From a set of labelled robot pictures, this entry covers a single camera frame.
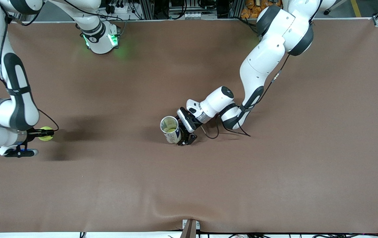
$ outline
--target yellow tennis ball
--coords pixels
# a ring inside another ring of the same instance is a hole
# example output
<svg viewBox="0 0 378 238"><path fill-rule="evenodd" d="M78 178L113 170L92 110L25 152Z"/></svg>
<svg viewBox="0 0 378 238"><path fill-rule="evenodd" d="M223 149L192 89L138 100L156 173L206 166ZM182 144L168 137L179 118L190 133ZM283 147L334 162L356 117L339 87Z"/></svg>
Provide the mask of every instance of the yellow tennis ball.
<svg viewBox="0 0 378 238"><path fill-rule="evenodd" d="M43 130L52 130L52 128L50 127L42 127L41 129ZM46 136L46 137L38 137L39 140L42 140L42 141L49 141L49 140L52 140L52 138L54 138L53 136Z"/></svg>

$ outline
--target yellow floor line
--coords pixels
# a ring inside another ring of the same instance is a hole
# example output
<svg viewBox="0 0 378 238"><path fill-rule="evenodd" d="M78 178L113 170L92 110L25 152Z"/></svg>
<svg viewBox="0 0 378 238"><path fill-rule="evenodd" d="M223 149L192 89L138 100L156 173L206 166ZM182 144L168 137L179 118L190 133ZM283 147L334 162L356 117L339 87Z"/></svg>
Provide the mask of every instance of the yellow floor line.
<svg viewBox="0 0 378 238"><path fill-rule="evenodd" d="M361 12L359 11L357 0L351 0L352 7L354 8L355 16L357 18L361 17Z"/></svg>

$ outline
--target orange bag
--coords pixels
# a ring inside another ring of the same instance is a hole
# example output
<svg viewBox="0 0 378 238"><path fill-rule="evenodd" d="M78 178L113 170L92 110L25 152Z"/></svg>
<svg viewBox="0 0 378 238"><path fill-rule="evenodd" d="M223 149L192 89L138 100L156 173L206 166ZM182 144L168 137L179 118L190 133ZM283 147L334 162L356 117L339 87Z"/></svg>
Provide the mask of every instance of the orange bag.
<svg viewBox="0 0 378 238"><path fill-rule="evenodd" d="M246 7L247 7L248 9L252 9L252 7L255 6L255 2L254 2L254 0L246 0L246 1L245 1L245 4L246 4Z"/></svg>
<svg viewBox="0 0 378 238"><path fill-rule="evenodd" d="M265 9L266 7L269 7L271 5L274 5L274 3L270 2L268 0L261 0L261 8L262 9ZM281 0L278 0L278 2L275 5L280 7L281 6Z"/></svg>
<svg viewBox="0 0 378 238"><path fill-rule="evenodd" d="M248 19L251 16L251 10L250 9L243 9L242 13L240 14L241 18Z"/></svg>
<svg viewBox="0 0 378 238"><path fill-rule="evenodd" d="M252 13L253 14L258 14L259 15L259 13L261 13L261 11L262 11L263 9L261 8L261 7L259 7L259 6L254 6L254 8L252 8Z"/></svg>

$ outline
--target floor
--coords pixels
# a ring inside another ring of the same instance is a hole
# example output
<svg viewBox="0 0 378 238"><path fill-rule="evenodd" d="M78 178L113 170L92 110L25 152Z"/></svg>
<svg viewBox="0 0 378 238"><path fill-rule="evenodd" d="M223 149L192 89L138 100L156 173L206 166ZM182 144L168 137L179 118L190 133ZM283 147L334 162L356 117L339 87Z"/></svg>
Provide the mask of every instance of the floor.
<svg viewBox="0 0 378 238"><path fill-rule="evenodd" d="M353 5L358 5L358 11L355 12ZM378 0L348 0L338 8L331 11L329 15L323 15L322 12L317 14L317 18L355 18L355 17L372 17L378 13ZM72 21L72 19L57 6L47 2L37 21Z"/></svg>
<svg viewBox="0 0 378 238"><path fill-rule="evenodd" d="M220 128L183 148L159 121L221 85L242 101L248 27L132 22L100 56L73 23L12 24L35 101L61 129L32 142L35 158L0 158L0 232L172 230L187 217L210 232L378 232L378 28L315 25L243 125L252 137Z"/></svg>
<svg viewBox="0 0 378 238"><path fill-rule="evenodd" d="M358 12L354 11L352 3L358 5ZM366 18L372 17L376 13L378 13L378 0L351 0L346 1L327 16L318 13L317 18L355 18L359 16Z"/></svg>

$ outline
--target can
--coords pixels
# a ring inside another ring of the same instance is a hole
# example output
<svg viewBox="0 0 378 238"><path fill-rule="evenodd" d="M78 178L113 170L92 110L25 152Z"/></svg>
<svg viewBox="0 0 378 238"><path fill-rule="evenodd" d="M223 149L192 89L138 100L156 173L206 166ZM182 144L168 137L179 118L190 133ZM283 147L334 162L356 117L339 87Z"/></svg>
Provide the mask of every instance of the can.
<svg viewBox="0 0 378 238"><path fill-rule="evenodd" d="M164 117L161 120L160 128L169 143L177 144L181 140L182 135L180 133L179 122L175 117Z"/></svg>

